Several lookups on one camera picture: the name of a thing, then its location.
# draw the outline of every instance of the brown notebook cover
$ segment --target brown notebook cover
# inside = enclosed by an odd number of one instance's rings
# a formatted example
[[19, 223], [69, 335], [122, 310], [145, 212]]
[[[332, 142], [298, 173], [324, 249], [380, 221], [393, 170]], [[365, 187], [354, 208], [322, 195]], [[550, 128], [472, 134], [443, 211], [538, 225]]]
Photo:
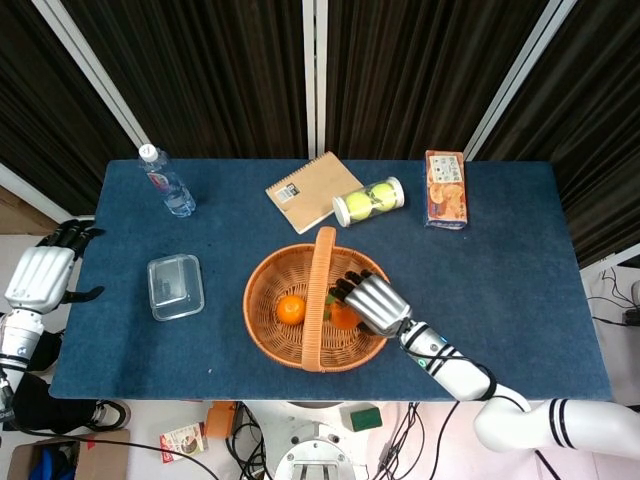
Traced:
[[265, 191], [299, 234], [333, 213], [333, 197], [362, 184], [333, 153], [327, 152]]

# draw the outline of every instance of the tennis ball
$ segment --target tennis ball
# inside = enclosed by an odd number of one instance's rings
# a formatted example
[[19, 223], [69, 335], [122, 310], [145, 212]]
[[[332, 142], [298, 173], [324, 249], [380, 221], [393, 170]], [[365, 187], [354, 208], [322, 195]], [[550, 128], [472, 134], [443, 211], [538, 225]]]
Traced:
[[364, 220], [371, 214], [371, 199], [363, 192], [353, 192], [345, 198], [352, 220]]
[[388, 183], [379, 183], [371, 189], [376, 200], [375, 207], [381, 212], [388, 212], [396, 206], [396, 191]]

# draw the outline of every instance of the robotic hand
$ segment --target robotic hand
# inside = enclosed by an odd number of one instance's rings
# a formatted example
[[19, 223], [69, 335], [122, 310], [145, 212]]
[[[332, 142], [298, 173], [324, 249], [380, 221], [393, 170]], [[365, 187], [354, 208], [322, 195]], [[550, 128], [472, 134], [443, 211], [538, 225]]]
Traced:
[[640, 460], [640, 415], [615, 403], [547, 400], [532, 409], [519, 393], [463, 356], [377, 275], [348, 272], [330, 293], [358, 312], [377, 335], [401, 348], [456, 400], [487, 401], [475, 419], [480, 442], [494, 451], [558, 445]]
[[61, 303], [93, 300], [104, 290], [66, 291], [76, 260], [92, 238], [104, 233], [92, 225], [65, 222], [20, 258], [5, 293], [12, 310], [0, 319], [0, 423], [13, 418], [11, 399], [44, 330], [42, 316]]

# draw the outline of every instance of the table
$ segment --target table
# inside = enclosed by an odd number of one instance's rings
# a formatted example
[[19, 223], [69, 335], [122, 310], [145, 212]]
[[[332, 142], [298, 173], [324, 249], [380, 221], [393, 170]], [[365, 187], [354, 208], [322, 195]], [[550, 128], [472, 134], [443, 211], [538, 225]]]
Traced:
[[[297, 235], [264, 189], [300, 160], [178, 160], [198, 203], [173, 217], [135, 161], [109, 164], [96, 213], [107, 233], [87, 248], [51, 393], [63, 398], [444, 400], [448, 394], [394, 341], [366, 365], [308, 373], [271, 361], [252, 343], [242, 295], [269, 253], [313, 242]], [[396, 176], [405, 208], [348, 229], [337, 243], [373, 258], [394, 287], [463, 354], [529, 399], [610, 399], [551, 167], [466, 165], [470, 223], [423, 226], [423, 162], [346, 161], [363, 184]], [[206, 306], [160, 323], [146, 266], [174, 253], [201, 262]]]

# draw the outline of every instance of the dark curtain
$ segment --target dark curtain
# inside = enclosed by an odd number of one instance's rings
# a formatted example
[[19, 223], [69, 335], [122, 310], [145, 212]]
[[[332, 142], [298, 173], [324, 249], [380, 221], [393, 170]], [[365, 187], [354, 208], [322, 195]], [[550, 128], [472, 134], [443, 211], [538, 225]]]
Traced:
[[64, 0], [153, 143], [306, 157], [300, 0]]
[[479, 154], [554, 165], [581, 265], [640, 241], [640, 8], [578, 2]]
[[329, 2], [327, 150], [462, 151], [546, 3]]
[[0, 2], [0, 162], [72, 214], [135, 147], [31, 2]]

